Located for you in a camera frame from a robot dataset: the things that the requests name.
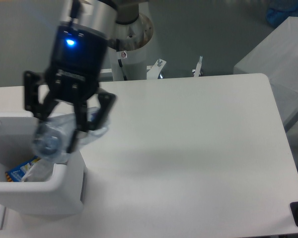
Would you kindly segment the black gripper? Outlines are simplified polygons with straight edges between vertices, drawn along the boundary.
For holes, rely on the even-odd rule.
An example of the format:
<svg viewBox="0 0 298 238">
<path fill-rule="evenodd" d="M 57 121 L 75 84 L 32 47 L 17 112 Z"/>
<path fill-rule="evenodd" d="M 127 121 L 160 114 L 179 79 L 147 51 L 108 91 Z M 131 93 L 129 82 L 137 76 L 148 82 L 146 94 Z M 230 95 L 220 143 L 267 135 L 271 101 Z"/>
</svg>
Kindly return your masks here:
<svg viewBox="0 0 298 238">
<path fill-rule="evenodd" d="M 56 31 L 50 64 L 44 78 L 49 87 L 43 103 L 39 102 L 39 87 L 43 78 L 32 71 L 23 74 L 24 109 L 39 120 L 47 120 L 58 101 L 74 106 L 75 124 L 66 153 L 76 150 L 78 141 L 89 131 L 101 129 L 117 99 L 115 94 L 99 88 L 99 74 L 107 50 L 104 33 L 81 26 L 61 22 Z M 98 112 L 87 119 L 87 100 L 94 94 L 100 104 Z"/>
</svg>

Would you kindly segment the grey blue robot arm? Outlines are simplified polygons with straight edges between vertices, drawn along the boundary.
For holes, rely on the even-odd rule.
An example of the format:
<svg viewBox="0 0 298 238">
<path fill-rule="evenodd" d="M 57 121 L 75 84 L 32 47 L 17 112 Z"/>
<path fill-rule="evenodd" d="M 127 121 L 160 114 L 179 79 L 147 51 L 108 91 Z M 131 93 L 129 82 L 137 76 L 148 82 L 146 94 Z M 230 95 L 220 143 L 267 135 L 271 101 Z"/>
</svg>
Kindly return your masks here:
<svg viewBox="0 0 298 238">
<path fill-rule="evenodd" d="M 55 34 L 50 62 L 43 73 L 23 75 L 24 107 L 40 122 L 34 143 L 54 156 L 48 142 L 49 116 L 60 102 L 74 109 L 74 125 L 60 151 L 72 153 L 89 132 L 102 128 L 116 95 L 100 87 L 106 53 L 113 79 L 146 79 L 138 54 L 153 34 L 151 21 L 139 11 L 138 0 L 68 0 Z"/>
</svg>

